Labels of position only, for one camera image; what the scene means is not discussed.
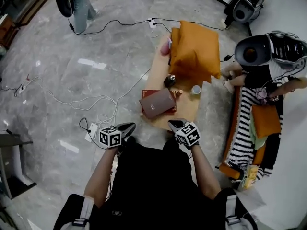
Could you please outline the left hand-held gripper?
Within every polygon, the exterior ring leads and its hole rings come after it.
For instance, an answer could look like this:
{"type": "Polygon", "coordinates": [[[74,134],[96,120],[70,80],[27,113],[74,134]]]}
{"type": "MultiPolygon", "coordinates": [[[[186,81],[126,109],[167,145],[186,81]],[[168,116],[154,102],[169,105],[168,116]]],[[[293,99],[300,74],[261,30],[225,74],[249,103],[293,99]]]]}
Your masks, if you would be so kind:
{"type": "Polygon", "coordinates": [[[122,141],[129,137],[135,130],[134,122],[109,126],[99,130],[99,142],[107,148],[113,148],[122,145],[122,141]]]}

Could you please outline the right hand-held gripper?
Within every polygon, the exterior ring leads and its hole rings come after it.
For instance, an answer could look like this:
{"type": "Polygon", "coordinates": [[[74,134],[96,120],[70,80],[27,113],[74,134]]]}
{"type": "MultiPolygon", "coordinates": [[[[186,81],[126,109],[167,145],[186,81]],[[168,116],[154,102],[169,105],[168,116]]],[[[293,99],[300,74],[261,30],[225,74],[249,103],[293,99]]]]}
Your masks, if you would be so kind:
{"type": "Polygon", "coordinates": [[[167,123],[180,144],[193,146],[199,143],[201,135],[194,122],[186,119],[170,119],[167,123]]]}

